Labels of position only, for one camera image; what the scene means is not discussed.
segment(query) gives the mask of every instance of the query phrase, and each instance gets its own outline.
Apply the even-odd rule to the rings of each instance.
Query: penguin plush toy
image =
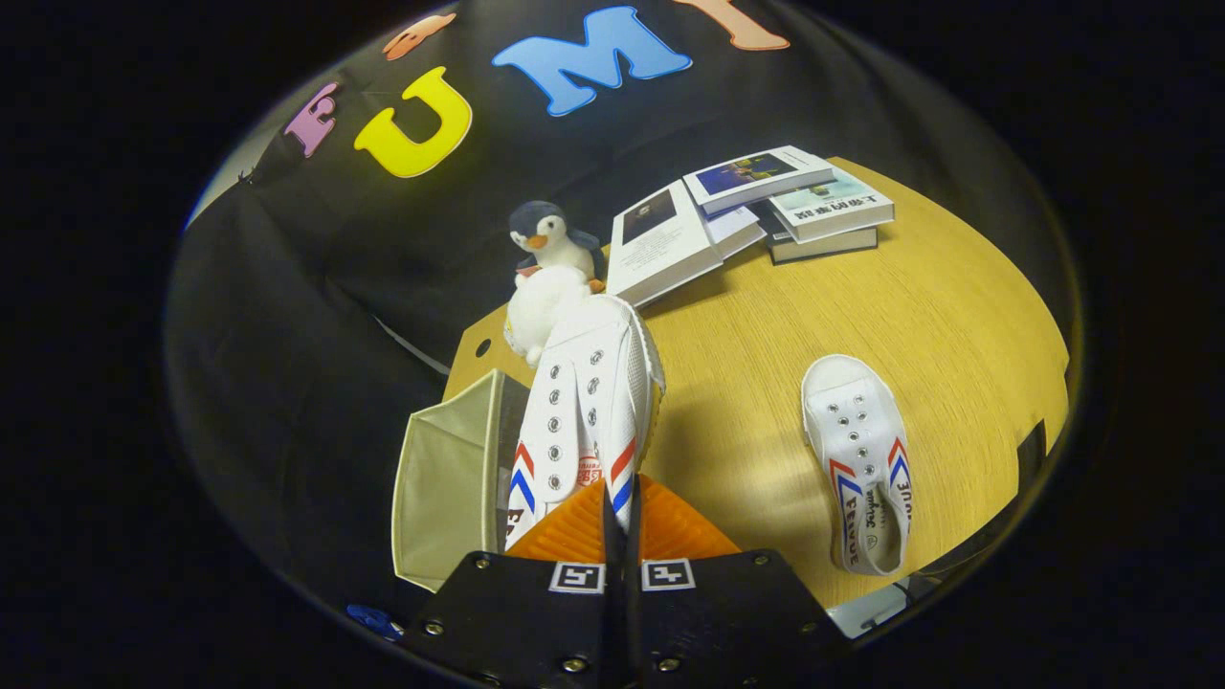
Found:
[[[587,276],[592,292],[601,292],[605,261],[600,240],[566,227],[561,208],[548,201],[528,201],[511,213],[511,240],[530,256],[519,262],[514,284],[527,277],[524,268],[573,266]]]

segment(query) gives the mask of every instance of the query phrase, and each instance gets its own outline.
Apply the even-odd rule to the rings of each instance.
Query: beige fabric bin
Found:
[[[495,369],[409,417],[391,511],[396,576],[437,591],[468,553],[502,552],[505,493],[527,396]]]

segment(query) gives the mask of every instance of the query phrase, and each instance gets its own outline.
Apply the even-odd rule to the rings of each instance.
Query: book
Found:
[[[811,242],[796,242],[786,229],[786,223],[773,211],[767,201],[758,201],[751,210],[758,215],[758,224],[766,232],[766,248],[771,261],[777,266],[804,259],[875,249],[877,246],[876,226],[861,227],[839,232]]]
[[[719,250],[723,260],[766,237],[766,230],[757,223],[757,216],[744,206],[706,218],[706,229],[710,235],[710,244]]]
[[[804,259],[816,259],[831,254],[843,254],[858,251],[860,249],[876,249],[876,226],[848,229],[821,239],[799,243],[788,232],[778,232],[766,237],[766,248],[769,249],[771,261],[777,266]]]
[[[837,167],[834,181],[771,196],[769,204],[801,244],[893,221],[893,201]]]
[[[795,146],[780,146],[692,172],[684,180],[702,212],[713,216],[774,194],[833,181],[834,173],[826,161]]]
[[[722,265],[681,180],[612,218],[606,292],[636,308]]]

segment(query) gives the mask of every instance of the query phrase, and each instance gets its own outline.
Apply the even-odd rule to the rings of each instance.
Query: white sneaker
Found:
[[[864,362],[831,354],[804,375],[800,403],[804,430],[842,516],[834,561],[858,574],[898,571],[910,537],[914,489],[893,391]]]
[[[617,522],[628,528],[633,476],[664,389],[650,332],[622,299],[597,294],[557,320],[540,354],[511,468],[507,549],[601,474]]]

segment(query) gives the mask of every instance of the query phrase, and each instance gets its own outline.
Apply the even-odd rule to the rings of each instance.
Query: black cloth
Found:
[[[1017,157],[932,81],[805,10],[737,1],[791,42],[744,51],[692,6],[635,2],[693,65],[639,81],[622,60],[620,88],[595,86],[595,101],[561,118],[527,76],[490,64],[529,36],[581,43],[582,17],[606,5],[458,2],[450,26],[396,61],[381,48],[402,27],[388,27],[312,80],[341,83],[336,128],[314,156],[276,136],[250,179],[185,233],[164,326],[180,439],[252,548],[330,604],[408,617],[419,600],[392,575],[392,479],[408,416],[436,403],[445,380],[375,316],[450,363],[463,330],[513,291],[523,253],[507,217],[524,201],[557,204],[606,243],[615,213],[685,173],[793,143],[956,213],[1069,331],[1069,264]],[[472,104],[472,129],[435,169],[396,178],[353,141],[387,107],[428,137],[437,116],[399,94],[439,65]]]

